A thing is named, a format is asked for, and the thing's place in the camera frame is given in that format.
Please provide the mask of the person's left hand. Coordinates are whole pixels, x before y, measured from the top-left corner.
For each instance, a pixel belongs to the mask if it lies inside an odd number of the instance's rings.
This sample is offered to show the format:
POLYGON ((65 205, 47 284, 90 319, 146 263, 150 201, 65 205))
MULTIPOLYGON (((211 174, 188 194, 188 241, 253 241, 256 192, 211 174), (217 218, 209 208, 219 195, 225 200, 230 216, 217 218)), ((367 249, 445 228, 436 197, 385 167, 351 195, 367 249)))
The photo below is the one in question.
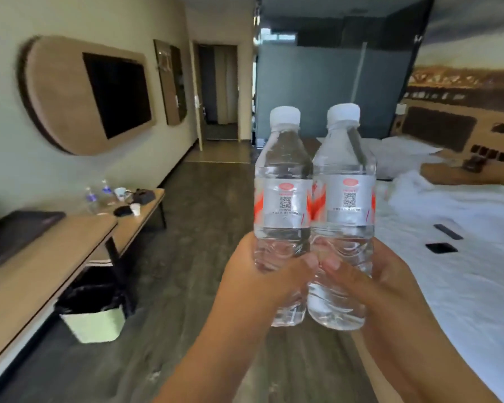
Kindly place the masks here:
POLYGON ((277 311, 297 295, 277 295, 275 271, 255 265, 256 237, 251 231, 230 257, 205 327, 215 336, 240 344, 261 343, 277 311))

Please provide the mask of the person's right hand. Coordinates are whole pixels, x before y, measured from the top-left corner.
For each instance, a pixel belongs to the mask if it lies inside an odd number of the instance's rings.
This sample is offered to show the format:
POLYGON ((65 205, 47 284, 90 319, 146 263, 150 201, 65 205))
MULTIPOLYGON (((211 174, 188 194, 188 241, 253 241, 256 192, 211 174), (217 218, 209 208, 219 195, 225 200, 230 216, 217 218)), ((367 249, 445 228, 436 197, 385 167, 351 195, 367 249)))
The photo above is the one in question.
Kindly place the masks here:
POLYGON ((427 332, 433 318, 409 266, 382 241, 372 240, 372 303, 363 304, 368 316, 363 339, 369 352, 393 352, 427 332))

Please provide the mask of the clear plastic water bottle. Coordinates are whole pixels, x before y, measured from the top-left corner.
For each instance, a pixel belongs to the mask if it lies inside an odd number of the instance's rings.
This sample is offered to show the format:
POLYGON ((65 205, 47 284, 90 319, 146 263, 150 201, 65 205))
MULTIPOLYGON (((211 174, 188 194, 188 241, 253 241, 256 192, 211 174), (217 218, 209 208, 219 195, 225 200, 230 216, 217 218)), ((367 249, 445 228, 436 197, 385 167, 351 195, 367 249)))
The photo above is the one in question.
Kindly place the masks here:
POLYGON ((361 109, 354 103, 327 112, 327 136, 313 158, 311 250, 320 268, 309 284, 307 307, 317 323, 336 331, 356 331, 365 307, 326 273, 329 258, 368 276, 372 271, 377 161, 358 132, 361 109))
POLYGON ((301 113, 280 106, 255 163, 254 252, 262 273, 277 271, 309 251, 313 164, 299 137, 301 113))

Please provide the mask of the person's left forearm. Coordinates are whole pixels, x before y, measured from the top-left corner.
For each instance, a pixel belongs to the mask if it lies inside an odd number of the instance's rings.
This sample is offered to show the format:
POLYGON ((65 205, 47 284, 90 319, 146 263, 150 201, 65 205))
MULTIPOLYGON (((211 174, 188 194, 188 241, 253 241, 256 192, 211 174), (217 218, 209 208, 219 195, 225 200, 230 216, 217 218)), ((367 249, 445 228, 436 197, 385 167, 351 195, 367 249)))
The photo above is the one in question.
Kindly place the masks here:
POLYGON ((213 309, 153 403, 232 403, 274 312, 213 309))

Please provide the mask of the white bed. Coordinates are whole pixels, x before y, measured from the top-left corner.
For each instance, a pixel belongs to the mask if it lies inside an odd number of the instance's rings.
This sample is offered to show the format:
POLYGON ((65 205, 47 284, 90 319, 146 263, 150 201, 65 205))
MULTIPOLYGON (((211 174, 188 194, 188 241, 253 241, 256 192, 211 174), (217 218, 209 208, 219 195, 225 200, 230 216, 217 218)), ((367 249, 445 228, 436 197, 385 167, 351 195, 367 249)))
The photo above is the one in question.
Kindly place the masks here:
POLYGON ((434 185, 411 171, 376 192, 376 237, 409 265, 443 331, 504 403, 504 185, 434 185), (443 242, 458 252, 425 247, 443 242))

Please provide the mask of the black remote control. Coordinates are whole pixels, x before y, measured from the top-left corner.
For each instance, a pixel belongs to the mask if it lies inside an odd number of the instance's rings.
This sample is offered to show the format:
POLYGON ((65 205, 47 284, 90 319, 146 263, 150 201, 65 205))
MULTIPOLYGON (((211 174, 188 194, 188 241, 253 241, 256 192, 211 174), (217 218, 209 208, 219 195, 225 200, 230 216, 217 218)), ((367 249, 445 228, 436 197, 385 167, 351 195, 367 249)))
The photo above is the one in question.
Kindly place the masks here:
POLYGON ((448 227, 446 227, 445 225, 443 225, 441 223, 434 224, 433 227, 435 229, 441 231, 442 233, 444 233, 445 235, 447 235, 448 237, 450 237, 453 240, 458 241, 458 240, 464 239, 464 237, 457 234, 456 232, 454 232, 453 230, 449 229, 448 227))

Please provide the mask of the wooden low bench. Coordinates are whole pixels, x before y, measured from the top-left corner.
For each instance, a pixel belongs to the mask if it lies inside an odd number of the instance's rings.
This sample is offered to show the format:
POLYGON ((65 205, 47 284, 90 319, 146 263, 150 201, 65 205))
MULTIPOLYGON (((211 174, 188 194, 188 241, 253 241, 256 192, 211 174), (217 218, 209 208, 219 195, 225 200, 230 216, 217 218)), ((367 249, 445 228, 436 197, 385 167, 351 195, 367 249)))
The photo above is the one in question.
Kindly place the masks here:
MULTIPOLYGON (((136 237, 144 229, 150 218, 156 214, 158 210, 162 217, 162 227, 166 228, 165 215, 163 210, 163 199, 165 197, 165 189, 154 189, 155 200, 146 205, 140 206, 139 216, 123 216, 117 218, 117 225, 112 231, 112 239, 114 241, 116 251, 119 257, 123 257, 136 237)), ((91 255, 87 262, 87 266, 111 266, 112 260, 108 253, 105 244, 100 245, 91 255)))

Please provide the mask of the brown upholstered headboard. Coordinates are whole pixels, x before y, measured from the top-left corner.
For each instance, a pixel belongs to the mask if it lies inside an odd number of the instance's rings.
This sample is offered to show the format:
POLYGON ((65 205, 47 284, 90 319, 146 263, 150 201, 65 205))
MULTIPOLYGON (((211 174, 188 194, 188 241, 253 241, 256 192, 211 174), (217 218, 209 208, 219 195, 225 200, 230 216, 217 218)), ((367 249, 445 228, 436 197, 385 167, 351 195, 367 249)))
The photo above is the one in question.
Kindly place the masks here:
POLYGON ((470 148, 480 145, 504 151, 504 112, 436 101, 404 99, 405 116, 395 116, 391 135, 442 148, 445 162, 425 163, 420 173, 440 185, 504 185, 504 163, 478 161, 470 148))

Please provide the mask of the glass partition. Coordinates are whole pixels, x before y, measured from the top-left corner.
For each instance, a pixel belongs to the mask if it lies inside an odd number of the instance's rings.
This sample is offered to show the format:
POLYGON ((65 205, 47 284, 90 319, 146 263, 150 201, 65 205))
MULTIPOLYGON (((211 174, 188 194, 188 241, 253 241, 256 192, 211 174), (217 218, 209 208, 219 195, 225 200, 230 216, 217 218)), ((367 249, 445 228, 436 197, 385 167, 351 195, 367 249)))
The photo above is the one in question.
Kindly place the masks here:
POLYGON ((330 107, 361 109, 364 137, 389 135, 434 0, 257 0, 255 138, 278 106, 303 137, 326 135, 330 107))

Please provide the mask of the wooden door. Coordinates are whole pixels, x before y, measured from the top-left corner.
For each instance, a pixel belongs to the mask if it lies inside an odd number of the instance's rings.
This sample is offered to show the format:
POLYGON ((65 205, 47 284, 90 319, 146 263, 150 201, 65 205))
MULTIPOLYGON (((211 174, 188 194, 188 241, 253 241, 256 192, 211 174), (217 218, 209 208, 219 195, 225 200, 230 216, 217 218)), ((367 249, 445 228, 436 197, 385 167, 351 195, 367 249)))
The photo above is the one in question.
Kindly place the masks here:
POLYGON ((206 141, 205 137, 206 120, 204 115, 204 105, 202 98, 202 78, 201 78, 200 60, 199 60, 199 44, 193 40, 190 40, 189 49, 192 65, 196 130, 198 136, 199 149, 200 151, 203 151, 206 141))

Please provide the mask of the trash bin with black bag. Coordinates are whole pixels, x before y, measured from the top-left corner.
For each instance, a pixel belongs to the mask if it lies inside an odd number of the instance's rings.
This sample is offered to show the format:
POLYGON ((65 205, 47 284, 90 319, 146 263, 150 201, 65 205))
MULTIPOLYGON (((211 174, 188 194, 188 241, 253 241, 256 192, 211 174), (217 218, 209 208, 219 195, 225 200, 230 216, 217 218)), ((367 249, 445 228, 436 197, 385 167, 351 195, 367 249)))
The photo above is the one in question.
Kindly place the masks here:
POLYGON ((125 325, 124 305, 122 292, 114 285, 84 285, 65 291, 54 310, 80 343, 108 343, 125 325))

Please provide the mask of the wooden desk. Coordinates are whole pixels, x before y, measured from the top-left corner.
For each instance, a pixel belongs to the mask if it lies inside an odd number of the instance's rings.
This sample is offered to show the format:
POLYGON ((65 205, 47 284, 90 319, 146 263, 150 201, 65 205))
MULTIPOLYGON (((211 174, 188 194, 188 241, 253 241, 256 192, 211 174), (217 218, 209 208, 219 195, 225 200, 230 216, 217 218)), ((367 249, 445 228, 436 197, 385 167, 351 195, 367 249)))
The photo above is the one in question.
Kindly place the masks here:
POLYGON ((117 225, 111 215, 67 216, 0 267, 0 373, 117 225))

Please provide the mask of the black tray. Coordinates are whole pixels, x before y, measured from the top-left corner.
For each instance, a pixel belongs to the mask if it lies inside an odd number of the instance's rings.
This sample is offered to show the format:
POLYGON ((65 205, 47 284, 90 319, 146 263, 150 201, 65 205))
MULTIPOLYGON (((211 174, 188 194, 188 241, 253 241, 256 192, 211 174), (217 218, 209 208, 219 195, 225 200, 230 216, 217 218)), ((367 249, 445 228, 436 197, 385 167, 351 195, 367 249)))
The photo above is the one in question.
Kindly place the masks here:
POLYGON ((0 265, 65 217, 61 211, 15 210, 0 218, 0 265))

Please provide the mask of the black wall television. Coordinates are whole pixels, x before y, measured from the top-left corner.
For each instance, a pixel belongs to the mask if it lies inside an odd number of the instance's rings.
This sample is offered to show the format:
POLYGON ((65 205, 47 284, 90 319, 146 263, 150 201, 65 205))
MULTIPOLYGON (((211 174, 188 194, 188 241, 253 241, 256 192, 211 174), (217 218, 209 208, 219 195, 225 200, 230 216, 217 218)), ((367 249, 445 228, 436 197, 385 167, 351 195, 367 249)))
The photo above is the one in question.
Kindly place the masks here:
POLYGON ((95 53, 83 53, 83 61, 107 139, 153 119, 141 63, 95 53))

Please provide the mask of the wooden oval wall panel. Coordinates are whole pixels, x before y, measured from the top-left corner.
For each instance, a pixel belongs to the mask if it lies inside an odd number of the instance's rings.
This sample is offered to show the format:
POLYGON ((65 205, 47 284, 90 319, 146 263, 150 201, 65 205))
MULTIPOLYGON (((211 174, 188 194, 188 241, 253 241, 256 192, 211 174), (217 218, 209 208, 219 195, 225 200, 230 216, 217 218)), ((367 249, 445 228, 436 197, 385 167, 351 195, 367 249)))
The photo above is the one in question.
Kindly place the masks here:
POLYGON ((20 50, 18 85, 22 103, 41 135, 69 155, 96 156, 115 149, 156 124, 148 61, 143 53, 58 35, 40 35, 20 50), (83 53, 141 63, 153 119, 112 139, 102 126, 83 53))

